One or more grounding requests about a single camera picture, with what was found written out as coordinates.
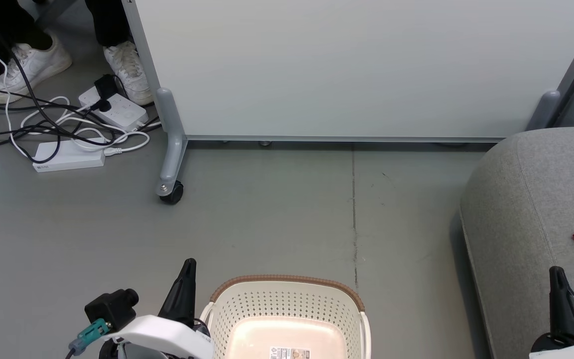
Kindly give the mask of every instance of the power strip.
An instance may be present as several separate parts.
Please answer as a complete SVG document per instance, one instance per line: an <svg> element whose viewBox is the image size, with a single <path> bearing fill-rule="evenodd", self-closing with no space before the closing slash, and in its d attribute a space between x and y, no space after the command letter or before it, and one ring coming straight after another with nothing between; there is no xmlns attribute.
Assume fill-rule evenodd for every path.
<svg viewBox="0 0 574 359"><path fill-rule="evenodd" d="M91 88L79 96L82 106L91 106L100 100L96 88ZM118 93L112 95L108 102L111 108L108 111L93 111L109 125L119 127L126 132L132 132L147 122L147 112L145 109Z"/></svg>
<svg viewBox="0 0 574 359"><path fill-rule="evenodd" d="M103 143L105 139L102 137L90 139L96 143ZM78 170L79 168L93 168L101 167L105 163L105 153L101 146L94 146L89 143L84 143L86 147L98 147L98 150L87 150L79 147L71 140L61 141L59 152L57 155L48 162L43 164L32 164L34 169L41 172L63 171L63 170ZM40 143L37 148L35 159L47 159L54 153L57 148L57 142Z"/></svg>

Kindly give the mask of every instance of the teal connector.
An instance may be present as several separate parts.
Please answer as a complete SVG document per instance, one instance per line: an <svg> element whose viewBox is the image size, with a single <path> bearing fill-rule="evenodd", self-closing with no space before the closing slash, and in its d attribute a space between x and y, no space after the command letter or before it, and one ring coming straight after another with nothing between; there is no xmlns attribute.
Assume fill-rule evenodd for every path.
<svg viewBox="0 0 574 359"><path fill-rule="evenodd" d="M73 340L69 345L69 350L74 350L73 355L77 357L84 352L88 345L91 345L93 341L104 336L110 332L108 324L105 323L103 319L97 319L92 324L90 324L84 331L77 335L77 338Z"/></svg>

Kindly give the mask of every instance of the barcode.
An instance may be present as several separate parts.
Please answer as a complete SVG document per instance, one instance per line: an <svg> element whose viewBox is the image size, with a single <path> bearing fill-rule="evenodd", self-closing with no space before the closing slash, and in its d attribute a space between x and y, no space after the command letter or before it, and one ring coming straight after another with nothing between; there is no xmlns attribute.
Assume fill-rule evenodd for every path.
<svg viewBox="0 0 574 359"><path fill-rule="evenodd" d="M269 359L311 359L310 350L273 346L269 349Z"/></svg>

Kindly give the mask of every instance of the person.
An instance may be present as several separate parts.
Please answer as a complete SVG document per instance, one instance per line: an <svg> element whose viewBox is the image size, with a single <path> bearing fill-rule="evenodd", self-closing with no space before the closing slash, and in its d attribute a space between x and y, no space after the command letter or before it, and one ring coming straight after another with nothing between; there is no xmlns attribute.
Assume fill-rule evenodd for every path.
<svg viewBox="0 0 574 359"><path fill-rule="evenodd" d="M137 48L130 41L130 26L121 0L86 0L94 19L96 40L123 86L126 95L137 105L152 102L143 65ZM14 44L12 52L19 60L32 87L66 70L72 58L61 41L51 32L45 32L34 23L17 0L0 0L0 34ZM23 77L9 51L0 44L0 59L7 63L6 86L10 92L28 94ZM4 74L0 75L0 90L4 89ZM0 104L5 104L6 93L0 93ZM20 99L12 96L10 101Z"/></svg>

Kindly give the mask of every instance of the shoe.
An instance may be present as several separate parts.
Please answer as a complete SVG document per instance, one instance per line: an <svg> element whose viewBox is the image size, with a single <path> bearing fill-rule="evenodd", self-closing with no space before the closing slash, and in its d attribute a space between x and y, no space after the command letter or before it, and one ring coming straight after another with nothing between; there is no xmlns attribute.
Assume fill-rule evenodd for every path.
<svg viewBox="0 0 574 359"><path fill-rule="evenodd" d="M139 59L137 47L133 43L125 41L116 46L104 47L103 53L112 71L123 83L126 95L132 102L143 106L153 101L150 85L143 71L143 64Z"/></svg>
<svg viewBox="0 0 574 359"><path fill-rule="evenodd" d="M35 87L43 80L52 77L72 64L72 57L63 47L59 39L50 34L52 37L52 47L48 50L37 50L30 47L27 43L18 43L12 51L14 56L19 60L31 87ZM16 62L10 59L7 66L6 86L4 86L4 74L0 75L0 90L5 91L5 87L10 92L28 95L29 91L23 81L21 71L19 71ZM10 96L10 102L19 100L20 96ZM6 93L0 93L0 104L5 104L7 99Z"/></svg>

